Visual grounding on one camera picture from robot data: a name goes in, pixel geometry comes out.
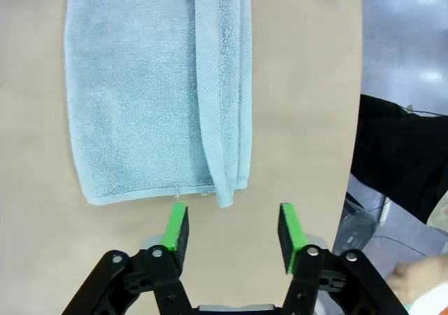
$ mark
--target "beige table surface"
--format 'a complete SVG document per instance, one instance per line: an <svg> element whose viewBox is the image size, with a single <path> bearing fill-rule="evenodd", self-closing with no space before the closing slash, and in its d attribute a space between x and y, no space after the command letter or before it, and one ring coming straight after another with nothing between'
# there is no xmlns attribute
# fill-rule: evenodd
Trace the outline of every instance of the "beige table surface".
<svg viewBox="0 0 448 315"><path fill-rule="evenodd" d="M0 0L0 314L60 314L102 254L163 232L173 197L90 206L67 131L67 0ZM347 188L361 86L361 0L252 0L249 189L190 207L183 282L194 305L281 304L290 277L279 203L332 244ZM142 295L128 314L156 314Z"/></svg>

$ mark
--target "towel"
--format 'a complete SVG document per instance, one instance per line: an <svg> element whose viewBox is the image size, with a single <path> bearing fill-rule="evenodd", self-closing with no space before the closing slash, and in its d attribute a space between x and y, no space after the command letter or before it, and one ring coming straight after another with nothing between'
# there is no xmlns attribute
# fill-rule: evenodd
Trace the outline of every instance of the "towel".
<svg viewBox="0 0 448 315"><path fill-rule="evenodd" d="M250 0L68 0L64 49L89 203L247 187Z"/></svg>

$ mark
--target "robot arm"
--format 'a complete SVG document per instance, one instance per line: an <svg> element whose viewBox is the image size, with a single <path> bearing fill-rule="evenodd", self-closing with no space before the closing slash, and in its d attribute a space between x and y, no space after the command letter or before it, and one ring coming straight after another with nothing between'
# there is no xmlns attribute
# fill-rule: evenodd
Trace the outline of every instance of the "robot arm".
<svg viewBox="0 0 448 315"><path fill-rule="evenodd" d="M361 251L336 256L316 245L303 246L301 230L293 224L291 206L282 204L279 238L286 271L293 279L281 307L192 308L179 279L188 240L188 211L176 204L161 244L133 257L121 251L104 254L62 315L123 315L141 293L149 291L154 292L160 315L313 315L318 291L327 291L345 314L407 315Z"/></svg>

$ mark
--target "screw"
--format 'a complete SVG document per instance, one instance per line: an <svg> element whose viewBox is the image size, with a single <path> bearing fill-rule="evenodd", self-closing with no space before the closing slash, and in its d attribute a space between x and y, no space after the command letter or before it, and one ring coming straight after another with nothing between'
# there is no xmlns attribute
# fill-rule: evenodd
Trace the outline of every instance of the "screw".
<svg viewBox="0 0 448 315"><path fill-rule="evenodd" d="M118 264L121 260L123 260L123 257L121 255L115 255L112 257L112 263Z"/></svg>
<svg viewBox="0 0 448 315"><path fill-rule="evenodd" d="M348 261L351 261L351 262L353 262L353 261L357 261L357 257L356 257L356 254L355 253L352 253L352 252L348 252L346 255L345 255L345 258L348 260Z"/></svg>
<svg viewBox="0 0 448 315"><path fill-rule="evenodd" d="M317 256L319 254L319 250L317 248L315 248L315 247L308 248L307 252L308 252L309 255L311 255L313 257Z"/></svg>
<svg viewBox="0 0 448 315"><path fill-rule="evenodd" d="M159 258L162 256L162 250L154 250L153 257Z"/></svg>

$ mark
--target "person's hand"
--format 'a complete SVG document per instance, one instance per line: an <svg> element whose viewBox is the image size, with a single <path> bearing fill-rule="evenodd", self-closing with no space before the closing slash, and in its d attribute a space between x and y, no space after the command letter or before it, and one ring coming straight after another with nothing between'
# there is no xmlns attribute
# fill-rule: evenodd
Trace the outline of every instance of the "person's hand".
<svg viewBox="0 0 448 315"><path fill-rule="evenodd" d="M403 305L413 303L417 298L444 281L446 259L427 257L412 264L399 264L387 284Z"/></svg>

